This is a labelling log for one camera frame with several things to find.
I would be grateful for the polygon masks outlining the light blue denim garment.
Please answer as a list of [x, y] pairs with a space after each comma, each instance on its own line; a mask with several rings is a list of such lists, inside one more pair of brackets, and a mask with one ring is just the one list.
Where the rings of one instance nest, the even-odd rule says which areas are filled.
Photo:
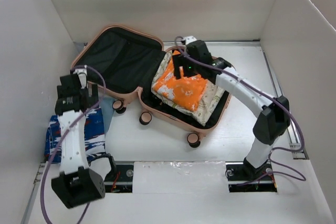
[[112, 107], [115, 99], [112, 97], [105, 97], [103, 98], [102, 102], [100, 103], [102, 116], [103, 116], [103, 123], [104, 123], [104, 133], [106, 134], [109, 130], [111, 120], [114, 114], [114, 108]]

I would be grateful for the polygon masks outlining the blue white red shorts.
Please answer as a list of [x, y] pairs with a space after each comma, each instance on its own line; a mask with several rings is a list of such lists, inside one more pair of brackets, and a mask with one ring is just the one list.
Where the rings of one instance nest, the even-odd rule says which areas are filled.
[[[94, 109], [86, 115], [84, 137], [86, 156], [90, 163], [106, 152], [104, 121], [101, 108]], [[52, 115], [46, 132], [45, 159], [49, 159], [60, 139], [59, 121], [57, 115]]]

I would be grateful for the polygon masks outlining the orange white patterned garment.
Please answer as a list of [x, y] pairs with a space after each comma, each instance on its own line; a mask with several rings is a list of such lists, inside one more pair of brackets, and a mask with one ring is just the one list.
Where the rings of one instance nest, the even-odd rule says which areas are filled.
[[184, 109], [195, 112], [203, 96], [207, 80], [199, 74], [177, 79], [173, 69], [167, 69], [154, 83], [153, 90]]

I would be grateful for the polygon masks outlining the cream green printed jacket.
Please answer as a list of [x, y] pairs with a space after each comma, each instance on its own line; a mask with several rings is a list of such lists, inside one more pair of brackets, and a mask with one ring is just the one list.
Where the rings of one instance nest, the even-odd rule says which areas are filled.
[[209, 80], [207, 80], [207, 85], [206, 85], [205, 91], [204, 91], [203, 96], [202, 96], [202, 98], [199, 102], [198, 108], [195, 112], [192, 112], [192, 111], [189, 111], [187, 109], [182, 108], [181, 106], [173, 103], [172, 101], [169, 101], [164, 96], [156, 93], [153, 90], [154, 83], [159, 79], [159, 77], [162, 76], [162, 74], [167, 69], [170, 69], [170, 70], [173, 69], [174, 70], [172, 56], [177, 55], [178, 53], [179, 53], [178, 50], [173, 49], [173, 50], [168, 51], [165, 54], [162, 62], [160, 63], [160, 65], [157, 69], [157, 72], [154, 75], [154, 78], [152, 80], [151, 91], [164, 104], [168, 105], [168, 107], [173, 108], [173, 109], [181, 112], [182, 114], [185, 114], [187, 116], [192, 117], [199, 124], [204, 126], [209, 121], [209, 118], [211, 117], [211, 115], [213, 114], [217, 105], [219, 104], [219, 101], [224, 94], [224, 89], [219, 88], [218, 86], [214, 85]]

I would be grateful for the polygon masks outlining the pink suitcase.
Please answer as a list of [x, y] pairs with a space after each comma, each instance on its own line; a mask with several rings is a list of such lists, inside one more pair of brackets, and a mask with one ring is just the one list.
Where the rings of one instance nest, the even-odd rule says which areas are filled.
[[87, 44], [72, 66], [88, 65], [98, 71], [98, 74], [88, 72], [88, 81], [105, 88], [107, 94], [116, 99], [112, 107], [117, 113], [124, 113], [129, 103], [139, 100], [142, 125], [148, 125], [156, 116], [188, 131], [188, 144], [197, 148], [202, 138], [217, 127], [231, 96], [224, 91], [204, 126], [164, 104], [152, 93], [151, 84], [165, 54], [173, 49], [176, 47], [164, 50], [163, 41], [155, 36], [127, 26], [110, 25]]

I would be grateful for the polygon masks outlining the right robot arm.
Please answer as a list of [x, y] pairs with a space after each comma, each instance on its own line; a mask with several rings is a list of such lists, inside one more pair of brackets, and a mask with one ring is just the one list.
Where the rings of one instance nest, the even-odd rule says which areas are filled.
[[242, 174], [245, 180], [254, 180], [261, 175], [268, 155], [290, 126], [289, 101], [286, 97], [274, 98], [258, 90], [238, 75], [236, 69], [223, 58], [213, 58], [206, 43], [193, 36], [175, 38], [180, 42], [180, 55], [173, 56], [174, 75], [181, 78], [180, 70], [187, 77], [197, 74], [212, 84], [224, 89], [248, 107], [256, 117], [253, 127], [255, 136], [252, 147], [243, 160]]

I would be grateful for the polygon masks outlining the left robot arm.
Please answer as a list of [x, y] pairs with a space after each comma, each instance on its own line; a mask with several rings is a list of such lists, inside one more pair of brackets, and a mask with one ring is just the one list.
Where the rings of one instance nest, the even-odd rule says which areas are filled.
[[85, 147], [86, 111], [98, 102], [98, 87], [88, 90], [85, 69], [77, 69], [60, 77], [55, 114], [58, 116], [61, 143], [59, 176], [51, 180], [51, 187], [62, 203], [74, 208], [105, 197], [104, 180], [117, 175], [117, 167], [110, 162], [100, 165], [99, 173], [90, 168]]

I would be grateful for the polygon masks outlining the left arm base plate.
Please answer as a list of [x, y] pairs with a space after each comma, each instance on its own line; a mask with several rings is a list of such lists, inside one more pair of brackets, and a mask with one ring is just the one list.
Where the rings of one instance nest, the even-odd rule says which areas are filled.
[[117, 162], [116, 169], [104, 178], [106, 193], [132, 193], [134, 163]]

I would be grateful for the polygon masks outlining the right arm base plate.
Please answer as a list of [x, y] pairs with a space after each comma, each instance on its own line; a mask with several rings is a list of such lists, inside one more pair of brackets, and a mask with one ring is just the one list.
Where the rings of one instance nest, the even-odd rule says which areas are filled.
[[249, 174], [244, 170], [242, 162], [226, 163], [225, 176], [228, 180], [228, 190], [230, 193], [261, 193], [277, 192], [277, 185], [273, 175], [266, 175], [272, 170], [270, 163], [261, 168], [255, 174]]

